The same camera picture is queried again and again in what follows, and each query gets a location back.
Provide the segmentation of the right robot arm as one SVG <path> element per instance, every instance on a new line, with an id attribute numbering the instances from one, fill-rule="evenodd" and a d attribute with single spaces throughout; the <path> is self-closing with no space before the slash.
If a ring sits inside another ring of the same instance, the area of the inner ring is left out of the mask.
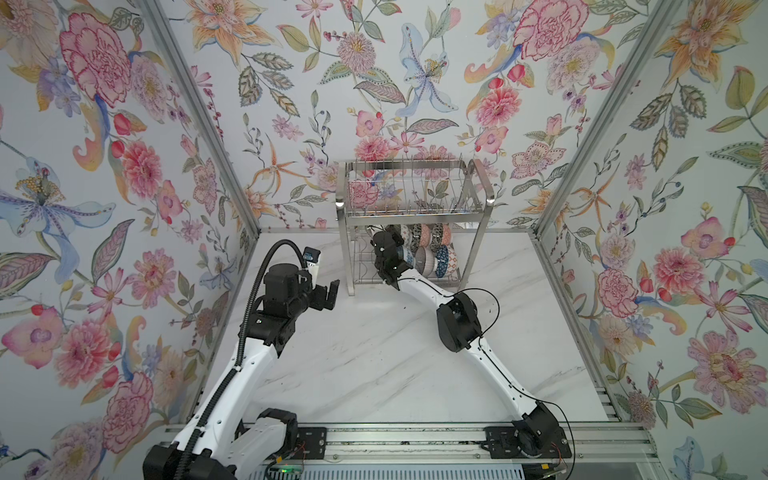
<path id="1" fill-rule="evenodd" d="M 435 314 L 438 337 L 452 353 L 474 361 L 497 388 L 512 421 L 486 427 L 481 448 L 493 459 L 576 459 L 573 430 L 562 408 L 532 395 L 497 357 L 478 318 L 471 288 L 450 292 L 406 260 L 405 240 L 393 228 L 370 227 L 374 267 L 383 282 Z"/>

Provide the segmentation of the orange pattern bowl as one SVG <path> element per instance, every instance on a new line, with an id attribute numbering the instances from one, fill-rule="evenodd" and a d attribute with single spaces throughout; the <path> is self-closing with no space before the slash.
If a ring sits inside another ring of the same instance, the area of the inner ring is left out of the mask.
<path id="1" fill-rule="evenodd" d="M 418 241 L 419 248 L 428 248 L 432 242 L 432 230 L 427 224 L 420 224 L 416 228 L 414 237 Z"/>

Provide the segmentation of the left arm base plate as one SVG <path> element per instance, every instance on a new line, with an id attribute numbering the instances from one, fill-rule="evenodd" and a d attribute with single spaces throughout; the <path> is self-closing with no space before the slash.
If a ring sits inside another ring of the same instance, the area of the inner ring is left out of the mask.
<path id="1" fill-rule="evenodd" d="M 326 427 L 289 427 L 286 432 L 284 451 L 279 456 L 284 460 L 323 460 L 327 447 Z"/>

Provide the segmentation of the purple striped bowl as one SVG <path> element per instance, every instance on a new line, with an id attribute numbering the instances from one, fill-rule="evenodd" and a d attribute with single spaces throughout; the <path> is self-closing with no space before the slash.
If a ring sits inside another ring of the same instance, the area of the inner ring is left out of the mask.
<path id="1" fill-rule="evenodd" d="M 424 277 L 435 271 L 436 257 L 429 247 L 419 247 L 413 255 L 415 269 Z"/>

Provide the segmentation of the blue triangle pattern bowl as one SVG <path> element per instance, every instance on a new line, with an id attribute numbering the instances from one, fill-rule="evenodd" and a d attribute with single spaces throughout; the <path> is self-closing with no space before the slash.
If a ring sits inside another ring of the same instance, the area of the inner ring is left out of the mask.
<path id="1" fill-rule="evenodd" d="M 434 253 L 434 276 L 438 279 L 455 281 L 459 278 L 459 262 L 452 245 L 441 245 Z"/>

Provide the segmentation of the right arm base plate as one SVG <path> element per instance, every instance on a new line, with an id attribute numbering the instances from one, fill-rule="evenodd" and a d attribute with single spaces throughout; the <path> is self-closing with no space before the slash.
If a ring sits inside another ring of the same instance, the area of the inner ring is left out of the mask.
<path id="1" fill-rule="evenodd" d="M 517 429 L 512 425 L 489 426 L 484 429 L 485 449 L 492 459 L 570 459 L 573 457 L 569 438 L 557 427 L 547 433 L 542 430 Z"/>

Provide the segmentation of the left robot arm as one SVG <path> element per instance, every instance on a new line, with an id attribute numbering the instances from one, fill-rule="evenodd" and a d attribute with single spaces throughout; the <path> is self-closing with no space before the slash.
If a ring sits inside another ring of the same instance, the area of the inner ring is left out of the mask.
<path id="1" fill-rule="evenodd" d="M 300 452 L 295 413 L 263 410 L 253 424 L 244 415 L 251 397 L 282 355 L 308 310 L 332 310 L 340 283 L 318 284 L 320 250 L 288 239 L 267 251 L 246 302 L 238 342 L 214 389 L 168 445 L 155 445 L 142 465 L 146 479 L 246 479 Z"/>

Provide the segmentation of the blue floral bowl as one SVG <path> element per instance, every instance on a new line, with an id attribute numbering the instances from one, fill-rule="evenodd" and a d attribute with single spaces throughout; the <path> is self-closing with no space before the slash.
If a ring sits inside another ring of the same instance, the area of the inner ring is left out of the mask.
<path id="1" fill-rule="evenodd" d="M 408 248 L 404 247 L 403 255 L 404 255 L 405 262 L 408 263 L 411 268 L 414 268 L 416 263 L 415 263 L 415 258 L 413 253 Z"/>

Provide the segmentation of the green geometric pattern bowl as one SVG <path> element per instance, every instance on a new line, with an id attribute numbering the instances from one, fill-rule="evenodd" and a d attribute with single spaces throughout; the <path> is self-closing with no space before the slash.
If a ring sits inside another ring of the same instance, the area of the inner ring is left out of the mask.
<path id="1" fill-rule="evenodd" d="M 400 233 L 403 239 L 403 247 L 407 251 L 417 250 L 419 247 L 419 240 L 414 237 L 414 230 L 412 224 L 403 224 L 400 226 Z"/>

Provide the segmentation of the green leaf pattern bowl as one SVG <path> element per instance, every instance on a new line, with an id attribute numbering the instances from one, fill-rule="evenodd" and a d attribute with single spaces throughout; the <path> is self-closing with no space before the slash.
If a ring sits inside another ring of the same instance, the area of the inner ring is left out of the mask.
<path id="1" fill-rule="evenodd" d="M 452 242 L 452 230 L 449 224 L 433 224 L 431 227 L 430 248 L 438 250 L 441 246 L 449 246 Z"/>

